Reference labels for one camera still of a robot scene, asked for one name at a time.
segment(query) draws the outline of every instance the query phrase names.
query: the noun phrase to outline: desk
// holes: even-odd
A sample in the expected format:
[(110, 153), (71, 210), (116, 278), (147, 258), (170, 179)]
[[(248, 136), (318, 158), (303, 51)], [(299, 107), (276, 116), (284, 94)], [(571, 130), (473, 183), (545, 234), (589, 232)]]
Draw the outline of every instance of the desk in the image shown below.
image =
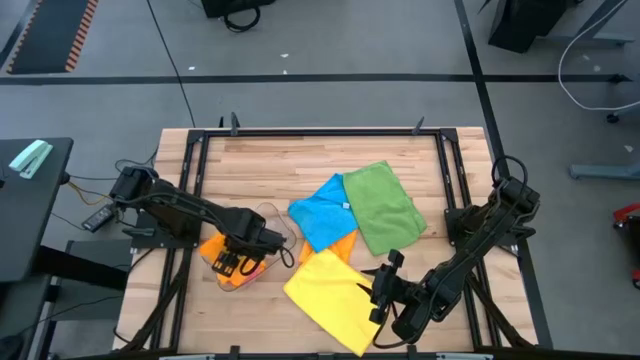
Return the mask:
[[(354, 171), (387, 160), (428, 224), (418, 242), (402, 249), (406, 259), (399, 275), (419, 280), (427, 270), (453, 255), (443, 217), (447, 198), (436, 137), (283, 136), (286, 132), (278, 130), (263, 137), (256, 133), (248, 135), (254, 130), (239, 131), (241, 135), (243, 131), (246, 133), (238, 137), (213, 137), (208, 142), (204, 176), (199, 182), (203, 198), (225, 206), (249, 208), (268, 202), (286, 216), (291, 201), (310, 196), (334, 173)], [(411, 133), (407, 128), (402, 131)], [(156, 170), (174, 185), (180, 181), (188, 132), (187, 129), (166, 129), (160, 139)], [(483, 129), (458, 128), (457, 134), (472, 201), (484, 204), (492, 188), (491, 158)], [(196, 151), (190, 162), (187, 184), (190, 192), (195, 188), (199, 147), (195, 144)], [(449, 169), (456, 169), (452, 152), (447, 145)], [(455, 171), (451, 179), (458, 184)], [(453, 194), (461, 207), (458, 186), (453, 187)], [(290, 219), (285, 220), (298, 236), (293, 251), (297, 257), (302, 234)], [(215, 228), (205, 224), (200, 240), (204, 241), (214, 233)], [(165, 252), (154, 251), (129, 275), (118, 323), (118, 333), (125, 338), (135, 334), (155, 306)], [(239, 345), (242, 353), (348, 352), (283, 292), (284, 283), (295, 269), (278, 264), (247, 287), (227, 293), (218, 288), (215, 275), (198, 257), (194, 254), (191, 261), (178, 353), (228, 353), (231, 345)], [(516, 258), (494, 249), (485, 261), (495, 302), (523, 337), (536, 343)], [(383, 262), (386, 262), (386, 255), (373, 257), (363, 239), (357, 240), (350, 260), (352, 267), (370, 269)], [(478, 301), (476, 304), (482, 336), (488, 343), (484, 313)], [(168, 345), (168, 323), (172, 318), (170, 310), (165, 316), (163, 347)], [(383, 331), (381, 343), (393, 340), (390, 329)], [(123, 343), (116, 339), (114, 347), (122, 346)], [(432, 322), (417, 348), (421, 352), (472, 350), (464, 302), (461, 301), (444, 322)], [(368, 351), (383, 350), (371, 346)]]
[(73, 140), (42, 139), (51, 153), (32, 179), (9, 163), (35, 139), (0, 140), (0, 338), (21, 333), (26, 359), (45, 301), (55, 301), (51, 277), (57, 275), (111, 288), (123, 287), (127, 273), (43, 246), (42, 236), (64, 179)]

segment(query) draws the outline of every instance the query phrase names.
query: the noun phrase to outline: concrete floor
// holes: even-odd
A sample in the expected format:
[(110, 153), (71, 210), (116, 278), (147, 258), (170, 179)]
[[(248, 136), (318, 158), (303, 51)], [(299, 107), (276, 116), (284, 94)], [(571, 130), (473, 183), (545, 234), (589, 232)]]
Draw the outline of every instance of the concrete floor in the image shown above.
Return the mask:
[[(471, 74), (456, 9), (449, 0), (279, 0), (264, 8), (254, 31), (240, 35), (207, 20), (194, 2), (151, 1), (183, 76), (285, 70)], [(527, 54), (518, 55), (487, 45), (495, 4), (477, 14), (483, 2), (464, 0), (484, 74), (555, 74), (562, 47), (536, 43)], [(575, 33), (600, 2), (588, 0), (571, 10), (554, 33)], [(0, 44), (26, 4), (0, 3)], [(640, 2), (630, 1), (605, 30), (640, 39), (638, 13)], [(639, 55), (640, 43), (624, 49), (579, 48), (568, 56), (565, 71), (637, 74)], [(173, 75), (146, 2), (109, 0), (99, 4), (76, 71), (51, 76)], [(3, 71), (0, 76), (8, 75)], [(556, 83), (487, 87), (505, 151), (525, 161), (530, 184), (543, 197), (534, 223), (538, 234), (530, 248), (555, 347), (640, 353), (640, 292), (629, 281), (638, 259), (611, 228), (611, 213), (637, 201), (640, 187), (634, 182), (575, 181), (567, 174), (571, 163), (640, 161), (640, 112), (611, 125), (604, 122), (605, 114), (575, 106)], [(637, 84), (568, 87), (594, 105), (620, 105), (640, 97)], [(485, 126), (474, 83), (189, 84), (185, 91), (201, 127), (217, 126), (219, 117), (231, 111), (243, 126), (413, 125), (421, 116), (426, 117), (425, 126)], [(191, 126), (176, 84), (0, 86), (0, 116), (0, 138), (72, 137), (68, 171), (94, 177), (114, 176), (117, 159), (146, 159), (162, 128)], [(110, 182), (78, 183), (96, 191), (111, 187)], [(63, 187), (54, 211), (80, 223), (94, 209)], [(109, 236), (124, 235), (117, 227), (91, 235), (52, 219), (44, 243), (63, 249), (68, 239)], [(63, 356), (105, 353), (114, 324), (59, 325), (53, 350)]]

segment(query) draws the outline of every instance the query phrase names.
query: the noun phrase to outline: wooden table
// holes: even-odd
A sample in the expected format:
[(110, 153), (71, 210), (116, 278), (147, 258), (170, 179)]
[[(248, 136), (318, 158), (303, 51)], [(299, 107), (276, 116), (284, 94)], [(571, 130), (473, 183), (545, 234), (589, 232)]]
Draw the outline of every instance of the wooden table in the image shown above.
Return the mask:
[[(472, 201), (484, 204), (491, 192), (491, 158), (483, 129), (457, 130)], [(160, 140), (155, 167), (162, 178), (175, 185), (179, 182), (187, 132), (188, 129), (166, 129)], [(189, 191), (194, 187), (198, 153), (196, 149)], [(449, 147), (447, 159), (449, 168), (455, 169)], [(334, 173), (354, 171), (380, 160), (388, 161), (428, 224), (415, 244), (402, 249), (406, 259), (399, 275), (416, 281), (454, 253), (447, 239), (445, 193), (432, 138), (216, 137), (209, 144), (202, 197), (225, 206), (256, 208), (264, 202), (275, 205), (299, 238), (294, 250), (297, 257), (303, 240), (299, 228), (286, 217), (291, 201), (312, 195)], [(456, 202), (462, 207), (455, 171), (453, 177)], [(213, 226), (204, 225), (201, 241), (214, 233)], [(243, 353), (348, 352), (283, 292), (284, 283), (295, 269), (277, 264), (253, 284), (228, 293), (219, 289), (214, 273), (199, 257), (196, 252), (191, 263), (179, 353), (228, 353), (231, 345), (239, 345)], [(130, 275), (117, 329), (123, 337), (131, 338), (155, 306), (164, 259), (165, 250), (158, 249)], [(371, 269), (383, 262), (386, 255), (372, 256), (364, 240), (357, 240), (350, 260), (353, 268)], [(498, 307), (524, 338), (535, 343), (516, 258), (494, 249), (485, 262)], [(484, 310), (479, 301), (476, 304), (483, 339), (488, 344)], [(168, 344), (171, 319), (170, 309), (165, 317), (163, 346)], [(389, 328), (380, 337), (381, 343), (395, 340)], [(114, 347), (122, 345), (115, 340)], [(416, 345), (421, 352), (472, 350), (464, 302), (460, 301), (442, 323), (431, 322)], [(382, 350), (370, 346), (368, 351)]]

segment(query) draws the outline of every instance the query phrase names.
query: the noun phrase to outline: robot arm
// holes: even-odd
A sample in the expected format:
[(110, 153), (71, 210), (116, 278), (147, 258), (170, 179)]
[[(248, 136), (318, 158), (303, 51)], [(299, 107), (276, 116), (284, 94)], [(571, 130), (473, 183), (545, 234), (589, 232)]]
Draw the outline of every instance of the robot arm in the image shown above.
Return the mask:
[(199, 233), (201, 221), (214, 225), (225, 235), (226, 251), (220, 253), (212, 268), (225, 276), (243, 265), (241, 257), (259, 263), (266, 255), (276, 254), (286, 241), (280, 233), (267, 229), (265, 219), (253, 210), (222, 207), (186, 193), (149, 168), (126, 167), (109, 195), (122, 209), (146, 211), (176, 239), (194, 230)]
[(405, 305), (391, 325), (402, 341), (379, 345), (374, 340), (374, 345), (391, 348), (413, 344), (418, 341), (430, 320), (444, 320), (460, 300), (465, 281), (475, 279), (470, 275), (479, 259), (505, 236), (521, 238), (535, 233), (523, 224), (535, 216), (540, 205), (539, 198), (540, 195), (527, 187), (526, 183), (513, 177), (501, 179), (494, 184), (494, 190), (484, 206), (469, 206), (459, 212), (445, 213), (449, 237), (456, 242), (458, 250), (450, 260), (429, 270), (422, 280), (414, 283), (396, 275), (404, 260), (404, 256), (396, 250), (389, 253), (390, 265), (384, 264), (379, 269), (365, 271), (365, 274), (375, 276), (372, 289), (367, 290), (371, 302), (376, 305), (369, 318), (372, 322), (384, 325), (393, 302)]

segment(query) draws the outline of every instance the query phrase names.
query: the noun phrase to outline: floor mat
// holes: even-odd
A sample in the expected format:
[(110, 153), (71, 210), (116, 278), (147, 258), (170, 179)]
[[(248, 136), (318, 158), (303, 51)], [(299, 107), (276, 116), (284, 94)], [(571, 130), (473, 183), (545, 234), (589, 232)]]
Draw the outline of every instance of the floor mat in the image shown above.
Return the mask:
[(73, 71), (97, 5), (98, 0), (40, 0), (7, 72), (16, 75)]

